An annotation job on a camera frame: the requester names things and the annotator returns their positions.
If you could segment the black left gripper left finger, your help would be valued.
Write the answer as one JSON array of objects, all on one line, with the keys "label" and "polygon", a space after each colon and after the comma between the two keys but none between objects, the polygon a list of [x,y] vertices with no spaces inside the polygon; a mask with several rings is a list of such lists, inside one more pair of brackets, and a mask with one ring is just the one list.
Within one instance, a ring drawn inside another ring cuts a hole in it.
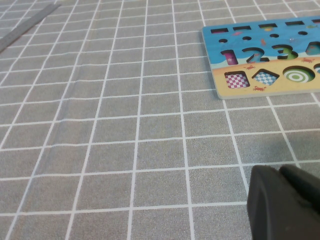
[{"label": "black left gripper left finger", "polygon": [[304,200],[279,170],[251,170],[247,214],[254,240],[318,240],[320,213]]}]

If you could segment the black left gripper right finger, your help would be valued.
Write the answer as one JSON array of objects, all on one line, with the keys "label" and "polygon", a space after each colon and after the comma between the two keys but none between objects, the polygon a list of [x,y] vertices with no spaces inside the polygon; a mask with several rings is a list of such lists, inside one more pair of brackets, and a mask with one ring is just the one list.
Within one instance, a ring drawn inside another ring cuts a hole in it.
[{"label": "black left gripper right finger", "polygon": [[293,165],[283,165],[280,174],[317,212],[320,212],[320,179]]}]

